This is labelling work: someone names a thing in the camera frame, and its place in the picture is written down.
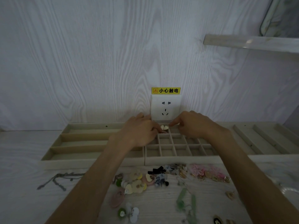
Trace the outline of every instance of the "electrical outlet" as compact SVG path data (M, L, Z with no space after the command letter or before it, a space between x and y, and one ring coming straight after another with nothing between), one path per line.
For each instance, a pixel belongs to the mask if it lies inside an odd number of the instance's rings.
M173 120L180 114L181 95L152 94L150 113L152 120Z

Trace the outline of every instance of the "wooden tabletop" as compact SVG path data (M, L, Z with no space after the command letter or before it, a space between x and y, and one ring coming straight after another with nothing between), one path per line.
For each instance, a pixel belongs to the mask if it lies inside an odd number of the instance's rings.
M78 180L57 179L66 191L62 191L53 182L41 190L36 190L57 173L84 173L86 169L47 170L38 166L38 161L48 150L60 131L11 131L0 133L0 223L44 223L55 208L62 202ZM299 189L298 163L261 163L258 166L269 176L283 185ZM146 173L153 166L139 169ZM125 176L133 167L119 168L118 173ZM137 223L181 223L186 217L176 211L176 199L182 190L175 176L168 175L169 186L149 186L142 194L127 195L120 207L126 202L138 207L140 214ZM213 223L212 217L218 215L223 221L232 219L236 223L251 223L244 205L237 198L233 201L225 195L226 191L235 191L230 184L197 179L186 180L196 195L196 215L200 223ZM112 209L109 200L117 187L111 185L102 205L97 223L121 223L117 217L118 208ZM190 203L190 194L184 199Z

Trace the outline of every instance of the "jewelry tray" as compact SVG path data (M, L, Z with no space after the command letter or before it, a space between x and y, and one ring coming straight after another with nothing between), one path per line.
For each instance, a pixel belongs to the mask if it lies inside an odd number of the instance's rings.
M299 161L299 136L275 122L218 122L231 130L234 139L259 162ZM104 150L109 137L123 123L70 123L40 161L46 169L89 168ZM133 148L121 166L151 166L170 163L222 163L215 149L204 139L181 135L178 126L160 133L145 147Z

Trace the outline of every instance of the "yellow warning label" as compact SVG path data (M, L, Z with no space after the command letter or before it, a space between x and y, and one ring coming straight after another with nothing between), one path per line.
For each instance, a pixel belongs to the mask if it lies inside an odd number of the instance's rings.
M180 94L180 87L152 87L152 94Z

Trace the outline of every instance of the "square compartment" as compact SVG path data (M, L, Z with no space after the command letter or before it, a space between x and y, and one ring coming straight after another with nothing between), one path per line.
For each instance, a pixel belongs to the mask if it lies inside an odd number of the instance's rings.
M173 150L173 145L162 145L161 153L162 156L176 156Z
M200 145L189 145L192 156L206 156L203 148Z
M171 136L172 136L172 140L173 140L174 144L181 144L181 145L186 144L183 135L181 135L181 134L171 134Z
M207 156L217 156L217 152L211 145L203 145L202 146L207 154Z
M158 136L157 137L155 137L155 139L154 140L152 140L150 143L148 143L149 145L158 145L159 144L159 142L158 142Z
M167 145L171 145L171 140L170 140L170 134L168 133L160 133L158 134L159 140L160 140L160 144L167 144Z
M200 138L199 141L200 141L201 144L209 144L209 143L208 143L205 139L203 139L203 138Z
M169 128L170 133L180 133L180 131L178 130L178 126L175 125L173 127Z
M160 156L159 145L147 145L146 146L146 156L147 157Z
M197 138L186 138L187 144L199 144Z
M186 145L175 145L177 156L190 156Z

